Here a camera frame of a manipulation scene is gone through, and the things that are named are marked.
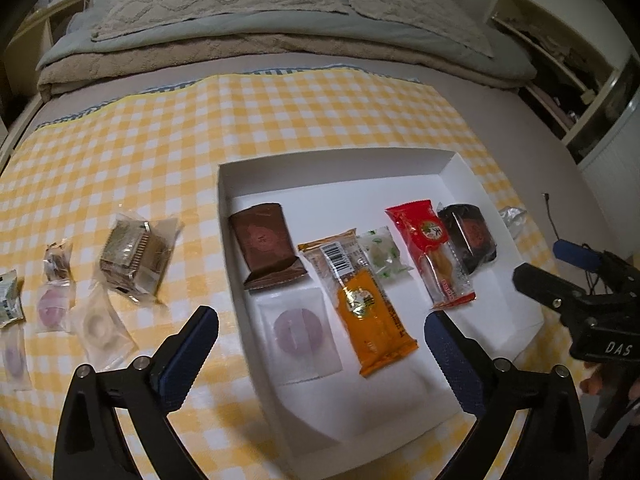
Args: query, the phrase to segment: label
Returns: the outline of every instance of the label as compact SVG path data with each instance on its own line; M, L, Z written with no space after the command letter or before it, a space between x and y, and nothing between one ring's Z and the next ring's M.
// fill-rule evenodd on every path
M617 341L609 341L607 348L604 353L609 355L618 355L620 357L627 357L631 354L634 346L629 344L624 344Z
M24 319L17 283L14 270L0 276L0 327L16 319Z
M338 278L355 272L340 242L321 245L320 250L332 268L334 275Z
M442 228L440 223L433 220L427 220L423 222L420 226L420 230L425 237L435 242L440 241L442 235L444 234L444 229Z
M344 292L347 297L348 311L359 319L365 317L376 303L373 294L365 288L358 288L356 290L345 289Z

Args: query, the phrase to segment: yellow checkered tablecloth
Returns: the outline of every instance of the yellow checkered tablecloth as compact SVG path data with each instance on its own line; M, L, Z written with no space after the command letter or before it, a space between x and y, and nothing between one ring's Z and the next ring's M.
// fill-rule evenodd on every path
M169 417L210 478L283 478L282 462L260 410L242 354L227 289L216 215L222 162L295 150L353 146L427 146L459 152L497 208L522 206L509 181L460 115L431 87L358 70L285 75L220 75L173 91L125 97L81 118L38 129L0 178L0 270L24 277L26 351L34 389L0 382L0 429L35 479L50 478L60 411L84 355L73 335L34 332L34 294L46 244L69 237L78 302L121 205L145 218L176 214L185 227L159 293L167 307L113 305L151 355L200 304L220 314L220 338L184 406ZM529 219L518 240L527 261L552 270L543 237ZM545 325L519 364L548 371L562 362L574 378L569 336L545 309ZM488 478L513 449L519 417ZM121 417L145 478L156 475ZM434 478L473 422L460 414L402 449L345 478Z

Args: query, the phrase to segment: brown snack package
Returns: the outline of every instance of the brown snack package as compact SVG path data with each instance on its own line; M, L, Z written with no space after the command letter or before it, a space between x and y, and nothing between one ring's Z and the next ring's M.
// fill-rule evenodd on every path
M418 343L404 330L378 285L355 231L300 244L298 249L322 280L349 333L362 366L360 374L367 377L410 354Z
M290 282L306 274L294 252L282 206L258 204L229 217L250 274L246 290Z
M169 235L156 228L159 222L169 226L165 229ZM159 222L152 226L147 221L119 215L98 261L109 288L135 303L155 302L174 249L177 219Z

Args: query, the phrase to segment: white box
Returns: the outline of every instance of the white box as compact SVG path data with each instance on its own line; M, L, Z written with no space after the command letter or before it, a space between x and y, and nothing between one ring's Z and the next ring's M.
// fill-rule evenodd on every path
M248 269L228 217L247 207L277 202L294 245L388 225L411 262L385 208L413 200L471 203L480 208L497 243L498 257L472 277L478 299L449 310L462 332L492 357L513 360L543 322L540 306L516 292L513 269L523 262L498 211L463 159L428 148L346 148L287 153L230 162L220 167L219 219L226 272L244 354L255 390L283 455L302 479L319 479L375 460L417 438L460 410L424 341L432 302L416 270L385 288L418 350L368 378L325 295L343 370L329 377L274 387L260 348L262 327L255 298L242 282ZM294 285L321 286L309 276Z

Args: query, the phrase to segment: blue gripper pad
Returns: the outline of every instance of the blue gripper pad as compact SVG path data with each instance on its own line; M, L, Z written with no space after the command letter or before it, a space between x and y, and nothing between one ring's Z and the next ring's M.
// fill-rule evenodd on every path
M169 336L153 356L152 389L166 413L178 410L218 338L218 314L201 305L180 332Z
M432 312L424 322L424 340L465 413L481 417L486 411L486 370L491 360L473 339L467 339L445 312ZM477 370L472 361L480 361Z

